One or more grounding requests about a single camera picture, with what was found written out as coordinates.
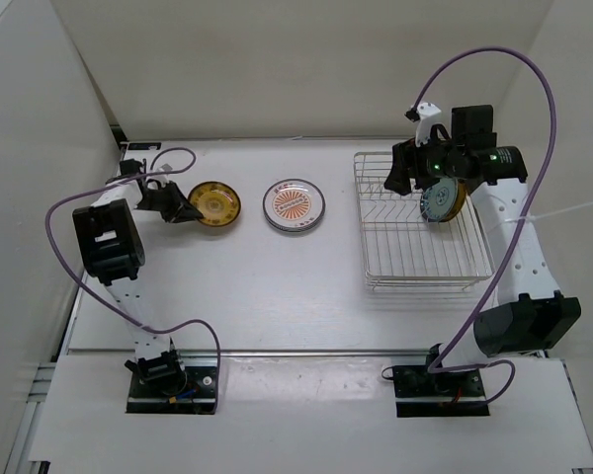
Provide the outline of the yellow patterned plate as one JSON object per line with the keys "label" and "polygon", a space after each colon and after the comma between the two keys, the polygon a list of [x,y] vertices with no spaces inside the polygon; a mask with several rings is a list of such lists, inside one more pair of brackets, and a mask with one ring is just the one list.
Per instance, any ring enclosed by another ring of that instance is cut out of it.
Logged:
{"label": "yellow patterned plate", "polygon": [[203,215],[199,222],[213,228],[232,224],[239,217],[242,208],[236,191],[218,181],[196,185],[190,191],[188,201]]}

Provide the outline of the teal blue patterned plate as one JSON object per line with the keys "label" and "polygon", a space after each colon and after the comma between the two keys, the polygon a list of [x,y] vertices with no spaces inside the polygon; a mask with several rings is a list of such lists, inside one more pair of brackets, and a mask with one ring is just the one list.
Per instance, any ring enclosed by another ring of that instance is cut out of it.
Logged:
{"label": "teal blue patterned plate", "polygon": [[443,178],[421,195],[420,213],[429,223],[452,220],[460,207],[460,187],[455,179]]}

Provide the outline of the white plate orange sunburst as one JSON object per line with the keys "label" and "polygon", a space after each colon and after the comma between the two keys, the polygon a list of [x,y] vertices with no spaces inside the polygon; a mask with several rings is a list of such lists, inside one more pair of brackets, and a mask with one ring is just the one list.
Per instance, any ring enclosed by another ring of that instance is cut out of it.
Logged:
{"label": "white plate orange sunburst", "polygon": [[273,184],[262,198],[266,220],[288,228],[319,224],[326,211],[321,189],[303,179],[285,179]]}

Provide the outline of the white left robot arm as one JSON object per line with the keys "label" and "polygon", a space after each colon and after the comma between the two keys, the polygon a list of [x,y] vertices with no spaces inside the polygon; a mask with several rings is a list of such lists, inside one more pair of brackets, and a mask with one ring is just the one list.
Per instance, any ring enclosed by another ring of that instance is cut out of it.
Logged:
{"label": "white left robot arm", "polygon": [[86,272],[96,278],[126,314],[134,356],[126,367],[155,392],[174,396],[184,390],[188,372],[168,335],[144,330],[158,322],[141,296],[138,272],[145,252],[132,217],[134,209],[155,211],[166,223],[198,221],[204,215],[163,176],[143,178],[144,161],[120,166],[121,186],[105,191],[95,202],[72,212]]}

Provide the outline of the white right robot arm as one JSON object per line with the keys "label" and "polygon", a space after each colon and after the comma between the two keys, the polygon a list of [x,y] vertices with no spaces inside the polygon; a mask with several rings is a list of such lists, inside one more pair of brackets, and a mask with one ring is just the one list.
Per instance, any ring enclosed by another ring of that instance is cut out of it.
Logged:
{"label": "white right robot arm", "polygon": [[454,108],[449,127],[432,103],[406,115],[417,125],[415,135],[393,146],[385,188],[403,197],[420,192],[420,214],[430,223],[453,220],[470,199],[496,267],[470,321],[427,358],[425,385],[445,395],[459,384],[460,372],[552,348],[581,306],[563,295],[546,263],[529,219],[534,189],[523,156],[515,146],[498,145],[492,107]]}

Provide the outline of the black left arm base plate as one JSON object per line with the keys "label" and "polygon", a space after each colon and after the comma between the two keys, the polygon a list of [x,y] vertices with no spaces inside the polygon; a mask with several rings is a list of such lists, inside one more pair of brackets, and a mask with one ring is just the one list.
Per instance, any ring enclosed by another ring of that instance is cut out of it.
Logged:
{"label": "black left arm base plate", "polygon": [[126,412],[148,415],[214,415],[217,411],[219,374],[217,362],[211,359],[184,360],[184,374],[172,381],[142,381],[127,360],[131,371]]}

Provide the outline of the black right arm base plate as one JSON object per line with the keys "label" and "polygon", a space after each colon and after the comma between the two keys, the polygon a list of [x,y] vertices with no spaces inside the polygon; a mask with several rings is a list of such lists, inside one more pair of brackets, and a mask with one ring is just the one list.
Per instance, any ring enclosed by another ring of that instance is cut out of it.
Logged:
{"label": "black right arm base plate", "polygon": [[393,365],[381,378],[393,383],[400,419],[489,416],[478,370],[431,374],[423,365]]}

